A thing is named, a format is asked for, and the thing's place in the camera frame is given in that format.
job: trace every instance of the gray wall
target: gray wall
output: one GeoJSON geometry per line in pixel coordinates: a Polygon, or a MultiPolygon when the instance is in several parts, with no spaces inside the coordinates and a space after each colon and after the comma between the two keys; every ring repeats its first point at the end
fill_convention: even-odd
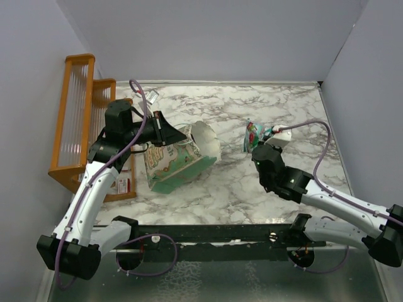
{"type": "Polygon", "coordinates": [[[322,81],[366,0],[57,0],[104,77],[322,81]]]}
{"type": "Polygon", "coordinates": [[[323,84],[354,193],[388,207],[403,205],[402,16],[402,1],[371,0],[323,84]]]}
{"type": "Polygon", "coordinates": [[[67,55],[86,52],[55,3],[0,4],[0,300],[34,301],[37,250],[70,194],[47,175],[67,55]]]}

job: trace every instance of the green cardboard box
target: green cardboard box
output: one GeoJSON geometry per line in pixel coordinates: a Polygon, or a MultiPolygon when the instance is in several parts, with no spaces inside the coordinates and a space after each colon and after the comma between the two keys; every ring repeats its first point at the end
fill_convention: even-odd
{"type": "Polygon", "coordinates": [[[151,145],[144,153],[153,192],[169,194],[220,160],[220,142],[207,124],[197,121],[179,130],[187,140],[161,148],[151,145]]]}

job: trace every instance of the orange dish rack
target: orange dish rack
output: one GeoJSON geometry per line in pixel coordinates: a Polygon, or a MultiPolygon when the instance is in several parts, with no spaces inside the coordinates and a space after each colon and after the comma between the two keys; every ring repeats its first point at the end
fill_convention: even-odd
{"type": "MultiPolygon", "coordinates": [[[[65,59],[62,95],[48,174],[72,193],[76,193],[80,186],[88,148],[105,126],[106,107],[115,100],[116,80],[94,80],[94,64],[95,57],[90,53],[70,55],[65,59]]],[[[130,156],[125,167],[128,170],[130,191],[113,194],[112,188],[104,202],[136,197],[134,155],[130,156]]]]}

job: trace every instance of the marble countertop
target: marble countertop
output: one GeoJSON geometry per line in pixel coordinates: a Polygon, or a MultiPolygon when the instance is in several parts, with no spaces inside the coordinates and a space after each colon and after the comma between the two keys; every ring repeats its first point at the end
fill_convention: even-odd
{"type": "MultiPolygon", "coordinates": [[[[327,120],[315,86],[165,86],[155,89],[159,98],[152,110],[161,110],[172,125],[204,121],[217,137],[230,144],[223,147],[221,161],[195,181],[171,194],[151,192],[142,155],[135,156],[135,199],[105,203],[96,219],[109,224],[118,216],[141,224],[231,224],[290,223],[298,213],[322,216],[325,212],[265,193],[250,154],[242,153],[246,120],[271,125],[294,125],[320,118],[327,120]]],[[[140,98],[129,86],[118,86],[116,98],[140,98]]],[[[312,172],[326,141],[318,125],[293,130],[292,142],[283,152],[286,165],[312,172]]],[[[349,192],[334,142],[318,171],[328,185],[349,192]]]]}

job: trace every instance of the cable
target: cable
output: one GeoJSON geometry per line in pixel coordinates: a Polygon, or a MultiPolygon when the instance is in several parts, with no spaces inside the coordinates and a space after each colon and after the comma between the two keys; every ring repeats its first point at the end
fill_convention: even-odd
{"type": "Polygon", "coordinates": [[[371,214],[371,215],[374,215],[374,216],[379,216],[379,217],[385,218],[386,220],[392,221],[392,222],[396,223],[397,225],[403,227],[403,222],[397,220],[396,218],[390,217],[390,216],[385,215],[385,214],[383,214],[383,213],[378,213],[377,211],[368,209],[368,208],[366,208],[366,207],[364,207],[364,206],[362,206],[362,205],[360,205],[360,204],[356,204],[354,201],[351,201],[350,199],[345,198],[345,197],[343,197],[343,196],[341,196],[341,195],[339,195],[339,194],[337,194],[337,193],[334,193],[334,194],[333,194],[333,191],[331,191],[331,190],[329,190],[328,188],[326,188],[326,186],[323,185],[323,184],[320,182],[319,178],[317,177],[317,170],[318,170],[319,165],[321,164],[323,158],[325,157],[325,154],[326,154],[326,152],[327,152],[327,150],[328,150],[328,148],[329,148],[329,146],[330,146],[330,142],[331,142],[331,130],[330,130],[330,127],[329,127],[329,125],[328,125],[327,123],[325,123],[324,121],[321,121],[321,120],[310,120],[310,121],[305,121],[305,122],[303,122],[303,123],[296,124],[296,125],[293,125],[293,126],[279,128],[278,131],[291,130],[291,129],[294,129],[294,128],[299,128],[299,127],[301,127],[301,126],[306,126],[306,125],[309,125],[309,124],[316,124],[316,123],[322,124],[323,126],[325,126],[326,131],[327,131],[326,145],[325,145],[325,147],[323,148],[323,151],[322,151],[322,153],[321,153],[321,156],[319,157],[319,160],[317,161],[317,163],[316,163],[316,165],[315,165],[315,167],[314,167],[314,173],[313,173],[313,175],[314,175],[314,179],[315,179],[315,182],[317,183],[317,185],[318,185],[323,191],[325,191],[325,192],[331,194],[331,195],[334,196],[334,197],[337,197],[337,198],[340,199],[341,201],[344,201],[345,203],[347,203],[347,204],[349,204],[349,205],[351,205],[351,206],[354,206],[355,208],[358,208],[359,210],[362,210],[362,211],[367,212],[367,213],[369,213],[369,214],[371,214]]]}
{"type": "Polygon", "coordinates": [[[132,140],[125,148],[123,148],[122,151],[120,151],[119,153],[117,153],[117,154],[116,154],[114,157],[112,157],[104,166],[102,166],[102,168],[100,168],[100,169],[98,170],[98,172],[96,172],[96,173],[92,176],[92,178],[90,178],[90,180],[89,180],[88,183],[87,183],[89,186],[85,186],[85,187],[84,187],[84,189],[82,190],[82,193],[81,193],[80,197],[79,197],[78,200],[77,200],[77,204],[76,204],[76,206],[75,206],[74,209],[73,209],[73,212],[72,212],[72,214],[71,214],[71,216],[70,216],[69,221],[67,222],[66,230],[64,231],[64,233],[63,233],[63,235],[62,235],[62,238],[60,239],[59,246],[57,247],[57,252],[56,252],[56,260],[55,260],[56,284],[58,285],[58,287],[59,287],[61,290],[65,290],[65,289],[69,288],[69,287],[74,283],[74,281],[76,280],[76,278],[73,277],[73,279],[70,281],[69,284],[67,284],[67,285],[65,285],[65,286],[62,284],[62,281],[61,281],[61,279],[60,279],[60,255],[62,254],[63,244],[64,244],[65,239],[67,238],[67,235],[68,235],[68,233],[69,233],[68,229],[71,228],[71,226],[72,226],[72,224],[73,224],[73,221],[74,221],[74,219],[76,218],[77,213],[78,213],[78,211],[79,211],[79,209],[80,209],[80,206],[81,206],[81,204],[82,204],[82,202],[83,202],[85,196],[87,195],[88,189],[91,187],[91,185],[92,185],[93,182],[96,180],[96,178],[97,178],[107,167],[109,167],[112,163],[114,163],[114,162],[115,162],[119,157],[121,157],[127,150],[129,150],[132,145],[135,144],[135,142],[137,141],[137,139],[139,138],[139,136],[140,136],[141,133],[143,132],[143,129],[144,129],[144,126],[145,126],[145,122],[147,121],[147,100],[146,100],[146,98],[145,98],[144,91],[143,91],[141,85],[140,85],[136,80],[131,79],[131,80],[129,80],[128,83],[129,83],[130,87],[133,89],[133,91],[135,91],[135,88],[133,87],[133,83],[134,83],[134,84],[138,87],[138,89],[139,89],[139,91],[140,91],[140,93],[141,93],[141,96],[142,96],[142,99],[143,99],[143,102],[144,102],[144,110],[145,110],[145,112],[144,112],[144,118],[143,118],[143,120],[142,120],[142,122],[141,122],[141,125],[140,125],[140,128],[139,128],[139,132],[137,132],[137,134],[136,134],[136,136],[134,136],[133,140],[132,140]]]}
{"type": "Polygon", "coordinates": [[[118,257],[117,257],[117,255],[116,255],[116,263],[118,264],[118,267],[119,267],[118,272],[119,272],[119,271],[123,271],[123,272],[125,272],[127,275],[131,274],[131,275],[140,276],[140,277],[157,277],[157,276],[161,276],[161,275],[165,274],[166,272],[170,271],[170,270],[175,266],[176,261],[177,261],[177,259],[178,259],[178,248],[177,248],[177,246],[176,246],[175,241],[174,241],[170,236],[168,236],[168,235],[165,235],[165,234],[148,234],[148,235],[140,236],[140,237],[138,237],[138,238],[136,238],[136,239],[133,239],[133,240],[129,240],[129,241],[123,243],[122,245],[134,243],[134,242],[136,242],[136,241],[143,240],[143,239],[146,239],[146,238],[150,238],[150,237],[153,237],[153,236],[164,237],[164,238],[167,238],[169,241],[172,242],[172,244],[173,244],[173,246],[174,246],[174,253],[175,253],[175,254],[174,254],[174,260],[173,260],[172,263],[169,265],[169,267],[168,267],[167,269],[163,270],[162,272],[152,272],[152,273],[125,271],[124,269],[122,269],[122,268],[120,267],[119,260],[118,260],[118,257]]]}
{"type": "MultiPolygon", "coordinates": [[[[321,219],[325,219],[325,218],[334,221],[334,219],[331,218],[330,216],[322,216],[322,217],[321,217],[321,219]]],[[[337,270],[339,270],[340,268],[342,268],[342,267],[347,263],[348,256],[349,256],[349,251],[350,251],[350,247],[347,245],[347,246],[346,246],[346,253],[344,254],[343,260],[342,260],[338,265],[336,265],[335,267],[333,267],[332,269],[328,269],[328,270],[326,270],[326,271],[315,271],[315,270],[313,270],[313,269],[307,269],[306,267],[300,267],[300,266],[297,265],[296,263],[292,262],[292,260],[291,260],[290,258],[288,258],[288,260],[291,261],[292,263],[294,263],[294,267],[296,267],[297,269],[301,269],[301,270],[303,270],[304,272],[309,272],[309,273],[311,273],[311,274],[330,274],[331,272],[336,272],[337,270]]]]}

